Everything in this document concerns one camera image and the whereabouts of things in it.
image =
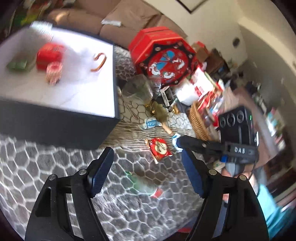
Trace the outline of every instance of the wicker basket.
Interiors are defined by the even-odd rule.
[[[195,132],[196,138],[204,140],[204,141],[211,141],[212,138],[210,137],[207,128],[203,122],[202,117],[200,116],[197,108],[199,106],[198,102],[194,102],[190,108],[189,112],[189,121],[192,125],[192,128]]]

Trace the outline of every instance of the blue gripper pad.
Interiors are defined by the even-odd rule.
[[[200,196],[203,196],[204,190],[202,188],[202,178],[199,175],[198,171],[196,170],[193,162],[196,161],[192,160],[187,151],[184,149],[182,151],[182,163],[183,166],[187,172],[187,175],[189,177],[189,180],[191,182],[191,185],[193,187],[193,190],[195,193],[199,194]]]

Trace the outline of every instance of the brown leather couch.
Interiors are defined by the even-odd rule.
[[[102,25],[103,19],[122,25]],[[97,34],[126,49],[141,29],[149,27],[165,26],[187,37],[171,19],[142,0],[76,0],[74,8],[53,10],[47,20]]]

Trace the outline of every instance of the wooden handle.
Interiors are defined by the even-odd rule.
[[[172,137],[174,135],[173,131],[166,125],[166,123],[162,122],[161,124],[164,130]]]
[[[94,58],[94,60],[97,61],[97,60],[99,59],[99,57],[100,57],[102,54],[105,56],[104,59],[103,59],[103,61],[101,62],[101,64],[100,64],[96,69],[91,69],[91,72],[98,72],[98,71],[103,67],[104,63],[105,63],[106,60],[107,60],[107,56],[106,56],[106,54],[104,54],[104,53],[99,53],[99,54]]]

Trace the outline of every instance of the red container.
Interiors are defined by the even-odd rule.
[[[46,71],[51,62],[61,62],[63,59],[65,47],[55,43],[47,43],[39,49],[36,58],[36,67],[38,70]]]
[[[164,85],[177,85],[198,65],[191,46],[167,27],[141,30],[128,49],[137,73],[158,76]]]

